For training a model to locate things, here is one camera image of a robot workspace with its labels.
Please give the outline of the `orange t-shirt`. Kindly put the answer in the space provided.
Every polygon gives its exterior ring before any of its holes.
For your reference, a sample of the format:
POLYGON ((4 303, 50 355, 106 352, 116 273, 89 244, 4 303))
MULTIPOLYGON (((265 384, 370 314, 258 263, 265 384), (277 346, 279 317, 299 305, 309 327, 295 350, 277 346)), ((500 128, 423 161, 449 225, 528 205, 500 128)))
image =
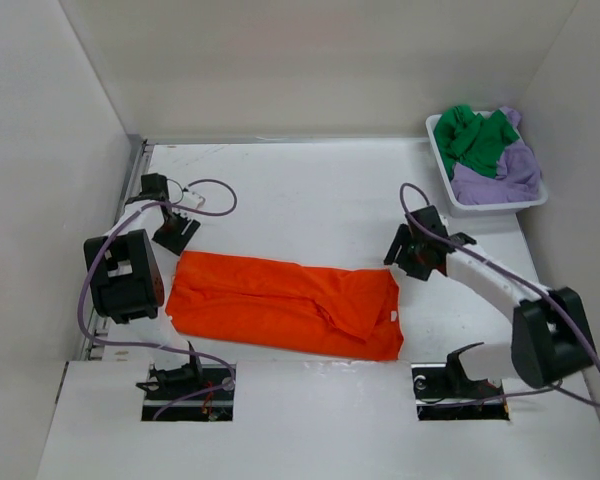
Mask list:
POLYGON ((166 312, 182 334, 324 356, 395 361, 399 287, 384 269, 186 252, 166 312))

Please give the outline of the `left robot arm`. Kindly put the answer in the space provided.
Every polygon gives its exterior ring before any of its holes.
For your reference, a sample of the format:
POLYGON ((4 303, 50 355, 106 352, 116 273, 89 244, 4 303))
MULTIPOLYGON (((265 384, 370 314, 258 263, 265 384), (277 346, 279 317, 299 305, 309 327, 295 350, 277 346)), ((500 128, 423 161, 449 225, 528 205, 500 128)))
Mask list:
POLYGON ((152 400, 194 398, 203 390, 205 377, 194 348, 177 333, 165 310, 167 267, 200 227, 197 220, 174 212, 166 204, 169 200, 165 176, 141 177, 140 193, 126 201, 110 230, 116 238, 90 280, 97 313, 125 327, 137 343, 151 346, 148 380, 137 387, 152 400))

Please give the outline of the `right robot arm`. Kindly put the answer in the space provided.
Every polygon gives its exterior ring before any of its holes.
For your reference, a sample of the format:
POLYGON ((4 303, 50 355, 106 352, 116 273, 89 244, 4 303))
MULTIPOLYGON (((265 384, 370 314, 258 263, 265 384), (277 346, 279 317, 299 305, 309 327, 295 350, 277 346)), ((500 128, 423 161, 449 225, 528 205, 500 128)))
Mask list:
POLYGON ((455 398, 479 399, 479 388, 505 378, 534 390, 555 389, 564 378, 600 365, 582 300, 573 289, 529 281, 473 237, 449 234, 433 205, 405 213, 384 263, 420 281, 439 273, 481 297, 508 322, 509 340, 477 340, 446 355, 440 382, 455 398))

